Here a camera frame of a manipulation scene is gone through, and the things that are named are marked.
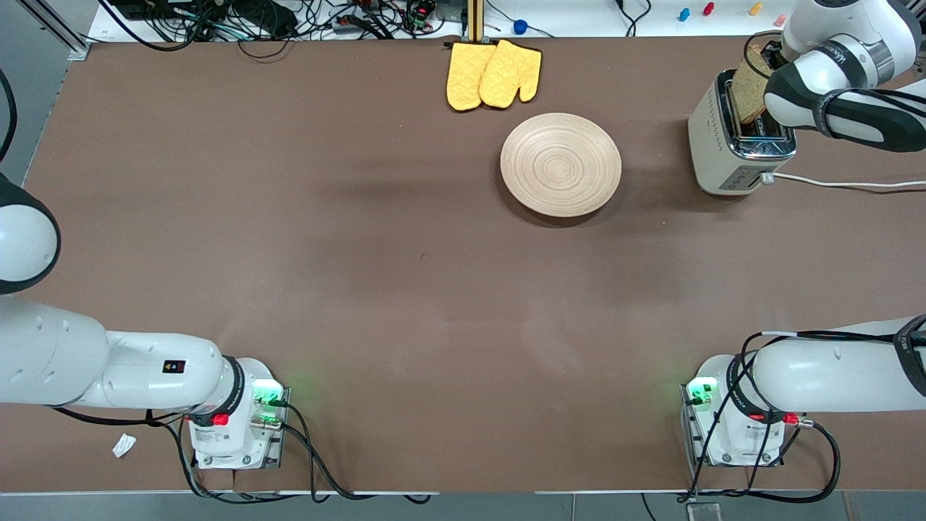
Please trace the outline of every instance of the cable connector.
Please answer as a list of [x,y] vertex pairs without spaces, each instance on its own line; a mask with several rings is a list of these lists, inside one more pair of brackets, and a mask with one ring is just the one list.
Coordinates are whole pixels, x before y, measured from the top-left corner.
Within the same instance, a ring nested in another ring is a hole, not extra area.
[[782,421],[788,426],[795,426],[797,428],[813,428],[814,426],[813,420],[808,420],[804,416],[798,416],[796,413],[785,413]]

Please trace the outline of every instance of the oven mitt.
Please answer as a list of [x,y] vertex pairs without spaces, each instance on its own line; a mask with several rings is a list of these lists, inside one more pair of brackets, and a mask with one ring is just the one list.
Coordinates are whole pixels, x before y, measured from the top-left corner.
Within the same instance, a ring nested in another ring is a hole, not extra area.
[[470,110],[480,105],[479,85],[494,52],[494,45],[454,44],[447,74],[447,103],[454,110]]
[[479,96],[491,107],[508,108],[520,89],[520,100],[531,101],[540,82],[540,51],[521,47],[506,40],[498,42],[495,53],[482,75]]

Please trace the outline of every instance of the floor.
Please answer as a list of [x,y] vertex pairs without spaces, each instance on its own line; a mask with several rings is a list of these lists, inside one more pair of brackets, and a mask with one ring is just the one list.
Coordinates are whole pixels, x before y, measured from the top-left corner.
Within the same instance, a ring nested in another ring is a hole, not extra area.
[[[52,4],[79,31],[90,27],[94,0],[57,0]],[[0,1],[0,68],[6,72],[17,95],[19,128],[10,153],[0,165],[14,183],[21,183],[29,169],[45,120],[55,103],[67,71],[68,53],[44,32],[16,2]],[[6,112],[0,110],[0,128]],[[674,496],[647,496],[657,521],[685,519],[685,509]],[[751,498],[719,501],[727,520],[771,521],[908,521],[926,517],[924,492],[845,492],[825,502],[790,505]],[[429,504],[416,506],[401,498],[377,498],[351,503],[332,499],[322,505],[306,498],[261,506],[236,507],[202,500],[190,494],[68,494],[56,496],[2,496],[0,519],[138,519],[221,518],[249,520],[257,515],[281,519],[365,521],[384,518],[518,521],[620,521],[647,519],[639,494],[447,494]]]

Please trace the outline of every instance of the bread slice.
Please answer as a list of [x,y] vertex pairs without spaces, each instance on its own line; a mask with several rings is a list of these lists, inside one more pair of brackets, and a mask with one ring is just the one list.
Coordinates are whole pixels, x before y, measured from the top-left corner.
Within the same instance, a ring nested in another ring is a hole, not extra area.
[[746,49],[746,57],[740,63],[740,68],[733,74],[730,90],[733,93],[733,103],[736,105],[736,114],[741,123],[751,123],[765,112],[765,101],[762,96],[765,94],[765,84],[769,81],[756,74],[745,62],[748,58],[749,63],[752,63],[756,69],[770,76],[771,67],[762,58],[761,52],[761,45],[750,45]]

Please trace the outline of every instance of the metal bracket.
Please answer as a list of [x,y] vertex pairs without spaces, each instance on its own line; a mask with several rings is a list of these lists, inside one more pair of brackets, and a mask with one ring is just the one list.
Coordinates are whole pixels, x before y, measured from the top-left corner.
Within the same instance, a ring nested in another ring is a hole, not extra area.
[[68,23],[57,14],[45,0],[16,0],[38,20],[48,32],[51,32],[62,45],[70,50],[68,61],[84,61],[90,53],[90,46],[79,32],[70,28]]

